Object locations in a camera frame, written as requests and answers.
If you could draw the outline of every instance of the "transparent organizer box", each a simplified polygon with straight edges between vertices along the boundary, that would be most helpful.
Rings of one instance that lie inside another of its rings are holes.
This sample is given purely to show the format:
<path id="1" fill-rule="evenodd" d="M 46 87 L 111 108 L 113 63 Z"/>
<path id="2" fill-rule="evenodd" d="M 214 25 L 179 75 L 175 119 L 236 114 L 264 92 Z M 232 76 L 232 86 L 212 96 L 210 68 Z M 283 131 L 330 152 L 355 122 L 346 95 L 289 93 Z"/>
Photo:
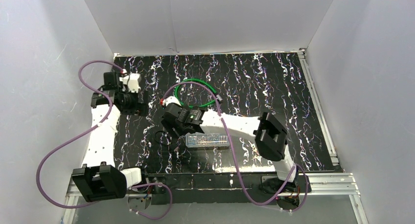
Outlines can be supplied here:
<path id="1" fill-rule="evenodd" d="M 226 134 L 186 134 L 188 148 L 228 147 L 229 145 Z"/>

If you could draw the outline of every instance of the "purple cord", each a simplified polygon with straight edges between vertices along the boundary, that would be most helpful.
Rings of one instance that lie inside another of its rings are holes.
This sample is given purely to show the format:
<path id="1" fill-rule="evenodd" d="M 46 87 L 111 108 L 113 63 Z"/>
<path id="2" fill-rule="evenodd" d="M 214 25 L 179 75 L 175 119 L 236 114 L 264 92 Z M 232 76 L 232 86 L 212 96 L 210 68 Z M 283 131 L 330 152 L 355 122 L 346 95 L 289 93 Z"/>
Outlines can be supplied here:
<path id="1" fill-rule="evenodd" d="M 167 215 L 167 213 L 170 211 L 170 209 L 171 209 L 171 206 L 172 206 L 172 204 L 173 204 L 173 195 L 171 194 L 171 190 L 170 190 L 170 188 L 167 186 L 167 185 L 164 185 L 163 183 L 147 183 L 147 184 L 144 184 L 144 185 L 138 185 L 138 186 L 133 186 L 133 187 L 131 187 L 131 188 L 142 188 L 142 187 L 146 187 L 146 186 L 163 186 L 164 188 L 166 188 L 167 189 L 167 191 L 169 192 L 169 195 L 170 195 L 170 204 L 169 204 L 169 207 L 168 207 L 168 209 L 163 213 L 163 215 L 161 215 L 161 216 L 159 216 L 159 217 L 152 217 L 152 216 L 149 216 L 149 215 L 147 215 L 147 214 L 145 214 L 145 213 L 142 213 L 142 212 L 140 212 L 140 211 L 138 211 L 138 210 L 136 210 L 136 209 L 131 209 L 132 211 L 134 211 L 134 212 L 138 212 L 138 214 L 140 214 L 140 215 L 143 215 L 143 216 L 145 216 L 146 218 L 148 218 L 148 219 L 151 219 L 151 220 L 158 220 L 158 219 L 162 219 L 162 218 L 164 218 L 166 215 Z"/>
<path id="2" fill-rule="evenodd" d="M 216 107 L 217 107 L 217 110 L 218 110 L 218 115 L 219 115 L 219 116 L 221 116 L 220 105 L 219 105 L 219 101 L 217 100 L 216 96 L 213 94 L 213 92 L 212 92 L 212 91 L 210 91 L 210 90 L 209 90 L 209 88 L 207 88 L 206 86 L 204 86 L 204 85 L 202 85 L 202 84 L 200 84 L 200 83 L 197 83 L 197 82 L 191 82 L 191 81 L 189 81 L 189 82 L 181 82 L 181 83 L 177 83 L 177 84 L 173 85 L 172 87 L 170 87 L 170 88 L 166 91 L 166 93 L 165 93 L 165 94 L 164 94 L 164 96 L 163 96 L 163 99 L 165 99 L 165 98 L 166 98 L 166 96 L 167 96 L 167 95 L 168 95 L 168 94 L 169 94 L 169 93 L 170 93 L 170 92 L 171 92 L 171 91 L 172 91 L 172 90 L 173 90 L 176 86 L 179 86 L 179 85 L 185 85 L 185 84 L 195 84 L 195 85 L 200 86 L 200 87 L 204 88 L 205 90 L 207 90 L 207 91 L 210 93 L 210 95 L 212 95 L 213 99 L 215 99 L 215 102 L 216 102 Z M 293 166 L 293 167 L 291 168 L 290 173 L 289 173 L 289 174 L 288 174 L 288 176 L 287 176 L 287 179 L 284 181 L 284 183 L 281 185 L 281 187 L 278 189 L 278 191 L 277 191 L 277 192 L 276 192 L 276 193 L 275 193 L 275 194 L 274 194 L 271 198 L 269 198 L 269 200 L 267 200 L 267 201 L 265 201 L 265 202 L 262 202 L 262 203 L 259 203 L 259 202 L 254 201 L 254 200 L 251 198 L 251 196 L 248 194 L 248 191 L 247 191 L 247 189 L 246 189 L 246 187 L 245 187 L 245 185 L 244 185 L 244 182 L 243 182 L 243 180 L 242 180 L 242 176 L 241 176 L 241 173 L 240 173 L 240 171 L 239 171 L 238 161 L 237 161 L 237 159 L 236 159 L 235 149 L 234 149 L 234 147 L 233 147 L 233 143 L 232 143 L 232 139 L 231 139 L 231 134 L 229 133 L 229 129 L 228 129 L 228 127 L 226 126 L 225 120 L 224 120 L 223 118 L 221 118 L 221 121 L 222 121 L 223 127 L 225 128 L 226 135 L 228 136 L 229 143 L 230 143 L 230 145 L 231 145 L 231 152 L 232 152 L 233 162 L 235 163 L 236 173 L 238 174 L 239 183 L 241 184 L 242 191 L 244 192 L 245 196 L 249 199 L 249 201 L 251 201 L 253 204 L 256 204 L 256 205 L 258 205 L 258 206 L 264 206 L 264 205 L 267 205 L 267 204 L 271 203 L 271 202 L 272 202 L 272 201 L 273 201 L 273 200 L 277 197 L 277 195 L 278 195 L 279 193 L 281 193 L 282 189 L 283 189 L 283 188 L 285 187 L 285 185 L 287 184 L 289 177 L 290 177 L 290 176 L 292 175 L 292 173 L 294 172 L 295 167 Z M 302 168 L 299 164 L 296 164 L 296 166 L 297 166 L 297 167 L 299 167 L 299 168 L 301 169 L 302 173 L 305 175 L 303 168 Z M 303 201 L 301 202 L 301 204 L 300 204 L 297 208 L 293 209 L 292 211 L 297 211 L 299 208 L 301 208 L 301 207 L 302 207 L 302 205 L 304 204 L 304 202 L 305 202 L 305 200 L 306 200 L 306 198 L 307 198 L 307 193 L 308 193 L 308 189 L 306 189 L 306 190 L 305 190 L 304 199 L 303 199 Z"/>
<path id="3" fill-rule="evenodd" d="M 107 112 L 107 114 L 102 118 L 102 120 L 100 120 L 99 122 L 100 123 L 102 123 L 102 122 L 104 122 L 106 119 L 107 119 L 107 117 L 110 115 L 110 113 L 111 113 L 111 109 L 113 108 L 113 102 L 112 102 L 112 100 L 110 99 L 110 97 L 107 95 L 107 94 L 105 94 L 105 93 L 103 93 L 103 92 L 101 92 L 101 91 L 99 91 L 99 90 L 97 90 L 97 89 L 95 89 L 94 87 L 92 87 L 92 86 L 90 86 L 90 85 L 88 85 L 83 79 L 82 79 L 82 70 L 86 67 L 86 66 L 88 66 L 88 65 L 90 65 L 90 64 L 93 64 L 93 63 L 105 63 L 105 64 L 109 64 L 109 65 L 112 65 L 112 66 L 114 66 L 114 67 L 116 67 L 116 68 L 118 68 L 118 69 L 120 69 L 121 70 L 121 72 L 122 72 L 122 67 L 120 67 L 120 66 L 117 66 L 117 65 L 115 65 L 115 64 L 113 64 L 113 63 L 110 63 L 110 62 L 107 62 L 107 61 L 103 61 L 103 60 L 93 60 L 93 61 L 90 61 L 90 62 L 87 62 L 87 63 L 85 63 L 84 65 L 82 65 L 82 67 L 79 69 L 79 71 L 78 71 L 78 77 L 79 77 L 79 80 L 81 81 L 81 83 L 82 84 L 84 84 L 84 86 L 86 86 L 87 88 L 89 88 L 90 90 L 92 90 L 92 91 L 94 91 L 94 92 L 97 92 L 97 93 L 100 93 L 100 94 L 102 94 L 104 97 L 106 97 L 107 99 L 108 99 L 108 102 L 109 102 L 109 105 L 110 105 L 110 108 L 108 109 L 108 112 Z M 50 151 L 41 161 L 40 161 L 40 163 L 39 163 L 39 166 L 38 166 L 38 169 L 36 170 L 36 185 L 38 186 L 38 189 L 39 189 L 39 191 L 40 191 L 40 193 L 42 194 L 42 196 L 47 200 L 47 201 L 49 201 L 51 204 L 53 204 L 53 205 L 55 205 L 55 206 L 58 206 L 58 207 L 60 207 L 60 208 L 82 208 L 82 207 L 86 207 L 86 206 L 89 206 L 89 205 L 91 205 L 91 204 L 94 204 L 94 203 L 86 203 L 86 204 L 80 204 L 80 205 L 75 205 L 75 206 L 68 206 L 68 205 L 63 205 L 63 204 L 60 204 L 60 203 L 58 203 L 58 202 L 56 202 L 56 201 L 54 201 L 54 200 L 52 200 L 52 198 L 51 197 L 49 197 L 47 194 L 46 194 L 46 192 L 43 190 L 43 187 L 42 187 L 42 185 L 41 185 L 41 183 L 40 183 L 40 171 L 41 171 L 41 169 L 42 169 L 42 167 L 43 167 L 43 164 L 45 163 L 45 161 L 53 154 L 53 153 L 55 153 L 56 151 L 58 151 L 59 149 L 61 149 L 61 148 L 63 148 L 63 147 L 65 147 L 66 145 L 68 145 L 68 144 L 70 144 L 70 143 L 72 143 L 72 142 L 74 142 L 74 141 L 76 141 L 76 140 L 78 140 L 78 139 L 80 139 L 80 138 L 82 138 L 83 136 L 85 136 L 85 135 L 87 135 L 87 134 L 89 134 L 90 132 L 92 132 L 93 130 L 95 130 L 96 128 L 98 128 L 98 125 L 94 125 L 94 126 L 92 126 L 90 129 L 88 129 L 88 130 L 86 130 L 85 132 L 83 132 L 83 133 L 81 133 L 80 135 L 78 135 L 78 136 L 76 136 L 76 137 L 74 137 L 74 138 L 72 138 L 72 139 L 70 139 L 70 140 L 68 140 L 67 142 L 64 142 L 64 143 L 62 143 L 61 145 L 59 145 L 58 147 L 56 147 L 55 149 L 53 149 L 52 151 Z"/>

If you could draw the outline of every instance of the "purple cable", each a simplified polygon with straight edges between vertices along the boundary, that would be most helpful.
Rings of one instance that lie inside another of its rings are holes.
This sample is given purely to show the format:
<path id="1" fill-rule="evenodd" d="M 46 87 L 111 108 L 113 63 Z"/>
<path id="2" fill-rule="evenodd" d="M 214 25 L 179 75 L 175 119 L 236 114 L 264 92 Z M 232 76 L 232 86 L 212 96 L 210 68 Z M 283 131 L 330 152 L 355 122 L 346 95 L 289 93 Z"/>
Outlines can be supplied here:
<path id="1" fill-rule="evenodd" d="M 116 68 L 118 68 L 118 69 L 120 69 L 121 70 L 121 72 L 122 72 L 122 67 L 120 67 L 120 66 L 117 66 L 117 65 L 115 65 L 115 64 L 113 64 L 113 63 L 110 63 L 110 62 L 107 62 L 107 61 L 103 61 L 103 60 L 93 60 L 93 61 L 90 61 L 90 62 L 87 62 L 87 63 L 85 63 L 84 65 L 82 65 L 82 67 L 79 69 L 79 71 L 78 71 L 78 77 L 79 77 L 79 80 L 81 81 L 81 83 L 82 84 L 84 84 L 84 86 L 86 86 L 87 88 L 89 88 L 90 90 L 92 90 L 92 91 L 94 91 L 94 92 L 97 92 L 97 93 L 100 93 L 100 94 L 102 94 L 104 97 L 106 97 L 107 99 L 108 99 L 108 102 L 109 102 L 109 105 L 110 105 L 110 108 L 108 109 L 108 112 L 107 112 L 107 114 L 102 118 L 102 120 L 100 120 L 99 121 L 99 123 L 102 123 L 102 122 L 104 122 L 106 119 L 107 119 L 107 117 L 110 115 L 110 113 L 111 113 L 111 109 L 113 108 L 113 102 L 112 102 L 112 100 L 110 99 L 110 97 L 108 96 L 108 95 L 106 95 L 104 92 L 101 92 L 101 91 L 99 91 L 99 90 L 97 90 L 97 89 L 95 89 L 94 87 L 92 87 L 92 86 L 90 86 L 90 85 L 88 85 L 83 79 L 82 79 L 82 70 L 86 67 L 86 66 L 88 66 L 88 65 L 90 65 L 90 64 L 93 64 L 93 63 L 105 63 L 105 64 L 109 64 L 109 65 L 112 65 L 112 66 L 114 66 L 114 67 L 116 67 Z M 55 153 L 56 151 L 58 151 L 59 149 L 61 149 L 61 148 L 63 148 L 63 147 L 65 147 L 66 145 L 68 145 L 68 144 L 70 144 L 70 143 L 72 143 L 72 142 L 74 142 L 74 141 L 76 141 L 76 140 L 78 140 L 78 139 L 80 139 L 80 138 L 82 138 L 83 136 L 85 136 L 85 135 L 87 135 L 87 134 L 89 134 L 90 132 L 92 132 L 93 130 L 95 130 L 96 128 L 98 128 L 98 125 L 94 125 L 94 126 L 92 126 L 90 129 L 88 129 L 88 130 L 86 130 L 85 132 L 83 132 L 83 133 L 81 133 L 80 135 L 78 135 L 78 136 L 76 136 L 76 137 L 74 137 L 74 138 L 72 138 L 72 139 L 70 139 L 70 140 L 68 140 L 67 142 L 64 142 L 64 143 L 62 143 L 61 145 L 59 145 L 58 147 L 56 147 L 55 149 L 53 149 L 52 151 L 50 151 L 41 161 L 40 161 L 40 163 L 39 163 L 39 166 L 38 166 L 38 169 L 36 170 L 36 185 L 38 186 L 38 189 L 39 189 L 39 191 L 40 191 L 40 193 L 42 194 L 42 196 L 47 200 L 47 201 L 49 201 L 51 204 L 53 204 L 53 205 L 55 205 L 55 206 L 58 206 L 58 207 L 60 207 L 60 208 L 82 208 L 82 207 L 86 207 L 86 206 L 89 206 L 89 205 L 91 205 L 91 204 L 94 204 L 94 203 L 86 203 L 86 204 L 80 204 L 80 205 L 75 205 L 75 206 L 68 206 L 68 205 L 63 205 L 63 204 L 60 204 L 60 203 L 58 203 L 58 202 L 56 202 L 56 201 L 54 201 L 54 200 L 52 200 L 52 198 L 51 197 L 49 197 L 47 194 L 46 194 L 46 192 L 43 190 L 43 187 L 42 187 L 42 185 L 41 185 L 41 183 L 40 183 L 40 171 L 41 171 L 41 169 L 42 169 L 42 167 L 43 167 L 43 164 L 45 163 L 45 161 L 53 154 L 53 153 Z"/>
<path id="2" fill-rule="evenodd" d="M 176 86 L 186 85 L 186 84 L 195 84 L 195 85 L 197 85 L 197 86 L 200 86 L 200 87 L 204 88 L 206 91 L 208 91 L 208 92 L 210 93 L 210 95 L 212 95 L 213 99 L 215 99 L 215 102 L 216 102 L 216 107 L 217 107 L 217 110 L 218 110 L 218 115 L 219 115 L 219 116 L 221 116 L 220 105 L 219 105 L 219 101 L 218 101 L 218 99 L 216 98 L 216 96 L 213 94 L 213 92 L 212 92 L 212 91 L 210 91 L 210 90 L 209 90 L 209 88 L 207 88 L 206 86 L 204 86 L 204 85 L 202 85 L 202 84 L 200 84 L 200 83 L 197 83 L 197 82 L 191 82 L 191 81 L 189 81 L 189 82 L 181 82 L 181 83 L 177 83 L 177 84 L 173 85 L 172 87 L 170 87 L 170 88 L 166 91 L 166 93 L 165 93 L 165 94 L 164 94 L 164 96 L 163 96 L 163 99 L 166 99 L 166 96 L 167 96 L 167 95 L 168 95 L 168 94 L 169 94 L 169 93 L 170 93 L 170 92 L 171 92 L 171 91 L 172 91 L 172 90 L 173 90 Z M 248 194 L 248 191 L 247 191 L 247 189 L 246 189 L 246 187 L 245 187 L 245 185 L 244 185 L 244 182 L 243 182 L 243 180 L 242 180 L 242 176 L 241 176 L 241 173 L 240 173 L 240 171 L 239 171 L 238 161 L 237 161 L 237 159 L 236 159 L 235 149 L 234 149 L 234 147 L 233 147 L 233 143 L 232 143 L 232 139 L 231 139 L 231 134 L 229 133 L 229 129 L 228 129 L 228 127 L 226 126 L 225 120 L 224 120 L 223 118 L 221 118 L 221 121 L 222 121 L 223 127 L 225 128 L 226 135 L 228 136 L 229 143 L 230 143 L 230 145 L 231 145 L 231 152 L 232 152 L 233 162 L 235 163 L 236 173 L 237 173 L 237 175 L 238 175 L 239 183 L 241 184 L 242 191 L 244 192 L 245 196 L 249 199 L 249 201 L 251 201 L 253 204 L 258 205 L 258 206 L 264 206 L 264 205 L 267 205 L 267 204 L 271 203 L 271 202 L 272 202 L 272 201 L 273 201 L 273 200 L 277 197 L 277 195 L 278 195 L 279 193 L 281 193 L 282 189 L 283 189 L 283 188 L 285 187 L 285 185 L 287 184 L 289 177 L 290 177 L 290 176 L 292 175 L 292 173 L 294 172 L 295 167 L 293 166 L 293 167 L 291 168 L 290 173 L 289 173 L 289 174 L 288 174 L 288 176 L 287 176 L 287 179 L 285 179 L 284 183 L 281 185 L 281 187 L 278 189 L 278 191 L 277 191 L 277 192 L 276 192 L 276 193 L 275 193 L 275 194 L 274 194 L 271 198 L 269 198 L 269 200 L 267 200 L 267 201 L 265 201 L 265 202 L 262 202 L 262 203 L 254 201 L 254 200 L 251 198 L 251 196 Z M 298 164 L 296 164 L 296 166 L 297 166 L 297 167 L 299 167 L 299 168 L 301 169 L 302 173 L 305 175 L 303 168 L 302 168 L 300 165 L 298 165 Z M 308 180 L 307 180 L 307 178 L 306 178 L 306 187 L 308 188 Z M 299 208 L 301 208 L 301 207 L 302 207 L 302 205 L 304 204 L 304 202 L 305 202 L 305 200 L 306 200 L 306 198 L 307 198 L 307 193 L 308 193 L 308 189 L 306 189 L 306 190 L 305 190 L 304 199 L 303 199 L 303 201 L 301 202 L 301 204 L 300 204 L 297 208 L 293 209 L 292 211 L 297 211 Z"/>
<path id="3" fill-rule="evenodd" d="M 145 216 L 146 218 L 148 218 L 148 219 L 151 219 L 151 220 L 158 220 L 158 219 L 162 219 L 162 218 L 164 218 L 166 215 L 167 215 L 167 213 L 170 211 L 170 209 L 171 209 L 171 206 L 172 206 L 172 204 L 173 204 L 173 195 L 171 194 L 171 190 L 170 190 L 170 188 L 167 186 L 167 185 L 164 185 L 163 183 L 147 183 L 147 184 L 144 184 L 144 185 L 138 185 L 138 186 L 133 186 L 133 187 L 131 187 L 131 188 L 142 188 L 142 187 L 146 187 L 146 186 L 163 186 L 164 188 L 166 188 L 167 189 L 167 191 L 169 192 L 169 195 L 170 195 L 170 204 L 169 204 L 169 207 L 168 207 L 168 209 L 163 213 L 163 215 L 161 215 L 161 216 L 159 216 L 159 217 L 152 217 L 152 216 L 149 216 L 149 215 L 147 215 L 147 214 L 145 214 L 145 213 L 142 213 L 142 212 L 140 212 L 140 211 L 138 211 L 138 210 L 136 210 L 136 209 L 133 209 L 133 208 L 131 208 L 131 210 L 132 211 L 134 211 L 134 212 L 138 212 L 138 214 L 140 214 L 140 215 L 143 215 L 143 216 Z"/>

